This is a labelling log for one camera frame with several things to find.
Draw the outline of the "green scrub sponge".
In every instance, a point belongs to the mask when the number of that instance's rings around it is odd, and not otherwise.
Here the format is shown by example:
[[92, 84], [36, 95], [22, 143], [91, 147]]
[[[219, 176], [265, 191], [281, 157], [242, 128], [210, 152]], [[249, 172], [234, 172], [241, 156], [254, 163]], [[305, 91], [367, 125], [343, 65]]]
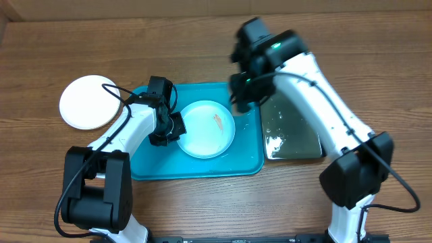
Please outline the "green scrub sponge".
[[239, 101], [236, 103], [236, 109], [238, 113], [245, 114], [250, 111], [250, 105], [243, 101]]

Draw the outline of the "blue rimmed plate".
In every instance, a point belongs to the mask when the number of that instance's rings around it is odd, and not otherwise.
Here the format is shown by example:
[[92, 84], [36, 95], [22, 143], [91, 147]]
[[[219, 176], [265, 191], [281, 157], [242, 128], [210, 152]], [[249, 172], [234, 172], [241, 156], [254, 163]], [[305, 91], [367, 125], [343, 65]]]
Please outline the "blue rimmed plate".
[[181, 110], [186, 133], [179, 147], [198, 159], [210, 159], [224, 153], [234, 141], [236, 126], [231, 112], [215, 101], [197, 101]]

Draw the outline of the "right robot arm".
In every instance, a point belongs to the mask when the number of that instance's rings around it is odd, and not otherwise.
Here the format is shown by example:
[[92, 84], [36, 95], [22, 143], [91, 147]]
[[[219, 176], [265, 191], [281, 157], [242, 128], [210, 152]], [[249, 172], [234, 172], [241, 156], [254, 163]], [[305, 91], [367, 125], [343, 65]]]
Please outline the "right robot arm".
[[358, 119], [321, 72], [302, 39], [287, 30], [242, 29], [231, 55], [240, 73], [231, 76], [230, 101], [240, 113], [280, 91], [319, 135], [332, 160], [320, 174], [332, 201], [331, 223], [318, 238], [324, 242], [389, 242], [389, 236], [365, 231], [369, 207], [388, 178], [394, 143]]

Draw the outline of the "white pink plate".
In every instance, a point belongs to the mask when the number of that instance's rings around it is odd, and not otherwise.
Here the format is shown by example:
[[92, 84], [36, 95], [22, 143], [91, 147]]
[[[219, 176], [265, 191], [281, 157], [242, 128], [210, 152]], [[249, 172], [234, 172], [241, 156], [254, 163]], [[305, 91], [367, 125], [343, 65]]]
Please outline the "white pink plate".
[[117, 114], [119, 90], [110, 79], [99, 75], [80, 77], [70, 83], [59, 100], [59, 112], [70, 126], [93, 130], [109, 123]]

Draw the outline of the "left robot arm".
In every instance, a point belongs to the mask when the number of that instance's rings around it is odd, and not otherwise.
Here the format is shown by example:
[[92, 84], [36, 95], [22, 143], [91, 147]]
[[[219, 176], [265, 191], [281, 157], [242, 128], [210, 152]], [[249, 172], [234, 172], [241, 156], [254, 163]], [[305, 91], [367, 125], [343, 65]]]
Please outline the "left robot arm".
[[149, 231], [132, 215], [130, 159], [145, 138], [167, 146], [186, 133], [180, 112], [163, 95], [140, 94], [124, 101], [119, 119], [88, 147], [71, 147], [65, 155], [63, 189], [54, 214], [83, 229], [80, 237], [99, 236], [102, 242], [147, 242]]

